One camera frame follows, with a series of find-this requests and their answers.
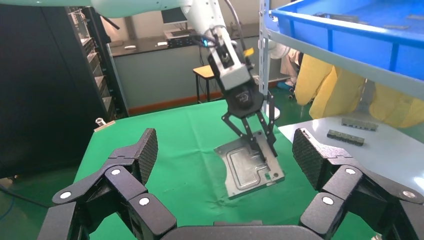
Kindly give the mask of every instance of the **computer monitor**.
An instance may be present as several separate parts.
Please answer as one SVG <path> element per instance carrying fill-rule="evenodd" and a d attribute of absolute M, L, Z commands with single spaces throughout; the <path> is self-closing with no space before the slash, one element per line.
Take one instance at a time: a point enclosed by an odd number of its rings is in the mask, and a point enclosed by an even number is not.
<path fill-rule="evenodd" d="M 187 23 L 187 18 L 184 16 L 183 11 L 180 7 L 163 10 L 162 13 L 162 19 L 163 24 L 183 24 Z"/>

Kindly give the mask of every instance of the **textured fingertip pad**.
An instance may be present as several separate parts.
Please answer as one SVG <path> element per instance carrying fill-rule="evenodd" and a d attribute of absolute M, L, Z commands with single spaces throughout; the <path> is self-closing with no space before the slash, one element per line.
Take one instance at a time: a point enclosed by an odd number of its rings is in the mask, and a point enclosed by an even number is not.
<path fill-rule="evenodd" d="M 146 185 L 158 157 L 158 137 L 154 128 L 147 128 L 136 143 L 138 149 L 134 158 L 138 161 L 141 183 Z"/>
<path fill-rule="evenodd" d="M 294 132 L 293 157 L 315 190 L 321 188 L 320 175 L 325 160 L 320 154 L 319 144 L 305 128 Z"/>

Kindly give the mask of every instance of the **black cabinet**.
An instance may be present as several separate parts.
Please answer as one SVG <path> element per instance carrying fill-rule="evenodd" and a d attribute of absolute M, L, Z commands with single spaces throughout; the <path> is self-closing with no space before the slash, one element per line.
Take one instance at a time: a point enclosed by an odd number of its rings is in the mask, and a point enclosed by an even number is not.
<path fill-rule="evenodd" d="M 96 118 L 128 116 L 107 36 L 82 37 L 81 9 L 0 4 L 0 178 L 78 164 Z"/>

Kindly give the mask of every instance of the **desk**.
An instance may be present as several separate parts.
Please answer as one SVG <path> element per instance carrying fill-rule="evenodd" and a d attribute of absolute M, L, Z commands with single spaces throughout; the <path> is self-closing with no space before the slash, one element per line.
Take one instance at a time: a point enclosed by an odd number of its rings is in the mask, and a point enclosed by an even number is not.
<path fill-rule="evenodd" d="M 414 189 L 424 195 L 424 144 L 399 130 L 375 120 L 369 114 L 352 112 L 348 118 L 378 124 L 376 132 L 342 126 L 343 116 L 331 116 L 281 126 L 278 129 L 293 141 L 298 128 L 306 128 L 322 144 L 345 149 L 368 170 Z M 329 130 L 365 139 L 363 146 L 355 146 L 327 137 Z"/>
<path fill-rule="evenodd" d="M 120 119 L 93 134 L 75 181 L 97 171 L 115 148 L 134 144 L 145 128 L 155 128 L 159 152 L 146 187 L 175 215 L 178 226 L 252 220 L 266 225 L 297 224 L 316 192 L 293 159 L 292 144 L 277 128 L 274 146 L 285 180 L 228 199 L 225 165 L 214 152 L 217 146 L 237 138 L 221 120 L 226 111 L 224 101 L 215 101 Z M 261 128 L 257 118 L 249 120 L 253 129 Z M 367 240 L 373 235 L 358 216 L 348 214 L 333 239 Z M 134 239 L 117 214 L 107 217 L 90 237 Z"/>

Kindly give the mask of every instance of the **wooden stool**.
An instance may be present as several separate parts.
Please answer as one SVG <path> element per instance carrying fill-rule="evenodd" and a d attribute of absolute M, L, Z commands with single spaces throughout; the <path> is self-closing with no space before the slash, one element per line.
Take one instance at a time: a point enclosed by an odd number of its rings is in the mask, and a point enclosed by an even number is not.
<path fill-rule="evenodd" d="M 197 103 L 201 104 L 200 93 L 199 93 L 199 78 L 206 80 L 206 99 L 208 102 L 211 101 L 211 93 L 209 90 L 209 80 L 215 78 L 212 68 L 209 65 L 201 66 L 193 69 L 193 73 L 196 76 L 196 91 L 197 91 Z"/>

